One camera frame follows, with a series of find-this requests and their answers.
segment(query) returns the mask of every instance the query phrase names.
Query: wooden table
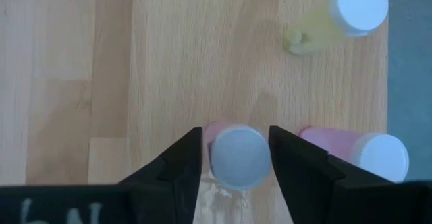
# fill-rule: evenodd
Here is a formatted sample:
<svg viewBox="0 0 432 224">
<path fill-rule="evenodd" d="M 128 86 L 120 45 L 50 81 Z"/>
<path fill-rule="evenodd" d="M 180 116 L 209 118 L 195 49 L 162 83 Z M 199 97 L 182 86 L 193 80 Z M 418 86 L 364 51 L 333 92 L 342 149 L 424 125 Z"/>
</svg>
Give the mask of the wooden table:
<svg viewBox="0 0 432 224">
<path fill-rule="evenodd" d="M 284 28 L 322 0 L 0 0 L 0 184 L 115 182 L 190 128 L 386 131 L 387 24 L 313 56 Z M 286 223 L 272 175 L 203 177 L 196 223 Z"/>
</svg>

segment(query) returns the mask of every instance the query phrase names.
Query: wooden surface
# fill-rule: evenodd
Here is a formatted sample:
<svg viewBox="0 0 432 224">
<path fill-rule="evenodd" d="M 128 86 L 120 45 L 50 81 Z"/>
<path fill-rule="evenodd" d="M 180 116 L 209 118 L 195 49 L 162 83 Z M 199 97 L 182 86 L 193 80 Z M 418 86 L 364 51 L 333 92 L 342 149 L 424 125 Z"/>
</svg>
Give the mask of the wooden surface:
<svg viewBox="0 0 432 224">
<path fill-rule="evenodd" d="M 0 184 L 113 183 L 190 128 L 386 130 L 387 24 L 307 57 L 284 28 L 322 0 L 0 0 Z M 196 223 L 286 223 L 274 176 L 204 173 Z"/>
</svg>

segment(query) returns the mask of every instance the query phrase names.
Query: cup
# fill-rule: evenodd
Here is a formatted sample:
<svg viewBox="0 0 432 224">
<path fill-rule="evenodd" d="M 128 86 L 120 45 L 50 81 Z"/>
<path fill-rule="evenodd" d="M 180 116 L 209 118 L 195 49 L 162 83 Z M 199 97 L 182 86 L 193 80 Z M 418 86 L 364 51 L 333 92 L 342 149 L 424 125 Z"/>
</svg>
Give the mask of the cup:
<svg viewBox="0 0 432 224">
<path fill-rule="evenodd" d="M 408 151 L 394 136 L 309 127 L 299 136 L 346 162 L 393 182 L 404 181 Z"/>
<path fill-rule="evenodd" d="M 270 172 L 269 145 L 254 128 L 217 121 L 205 128 L 203 142 L 204 159 L 209 160 L 211 173 L 226 188 L 253 188 Z"/>
</svg>

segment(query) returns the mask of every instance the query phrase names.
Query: pink cup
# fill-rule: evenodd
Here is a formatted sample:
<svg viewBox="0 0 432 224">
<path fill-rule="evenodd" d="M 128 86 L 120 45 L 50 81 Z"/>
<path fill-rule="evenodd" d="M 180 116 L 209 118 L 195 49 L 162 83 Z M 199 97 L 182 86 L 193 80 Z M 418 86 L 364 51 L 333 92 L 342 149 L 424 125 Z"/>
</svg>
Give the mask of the pink cup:
<svg viewBox="0 0 432 224">
<path fill-rule="evenodd" d="M 203 134 L 203 169 L 223 186 L 246 190 L 259 185 L 271 168 L 264 136 L 247 125 L 216 121 Z"/>
<path fill-rule="evenodd" d="M 346 162 L 390 181 L 403 181 L 409 157 L 404 144 L 394 136 L 309 127 L 299 136 Z"/>
</svg>

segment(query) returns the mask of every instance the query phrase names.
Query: cup lid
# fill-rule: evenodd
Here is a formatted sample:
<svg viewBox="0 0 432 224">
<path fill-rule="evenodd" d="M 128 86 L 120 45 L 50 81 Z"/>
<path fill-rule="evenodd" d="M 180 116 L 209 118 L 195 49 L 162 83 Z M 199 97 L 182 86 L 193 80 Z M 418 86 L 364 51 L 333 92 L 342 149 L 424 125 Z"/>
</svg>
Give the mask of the cup lid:
<svg viewBox="0 0 432 224">
<path fill-rule="evenodd" d="M 219 133 L 210 155 L 213 175 L 223 186 L 234 190 L 261 184 L 271 169 L 266 139 L 246 125 L 235 125 Z"/>
<path fill-rule="evenodd" d="M 388 134 L 362 136 L 352 154 L 354 165 L 393 182 L 404 181 L 409 161 L 404 144 Z"/>
<path fill-rule="evenodd" d="M 387 17 L 388 0 L 331 0 L 330 14 L 346 36 L 365 36 Z"/>
</svg>

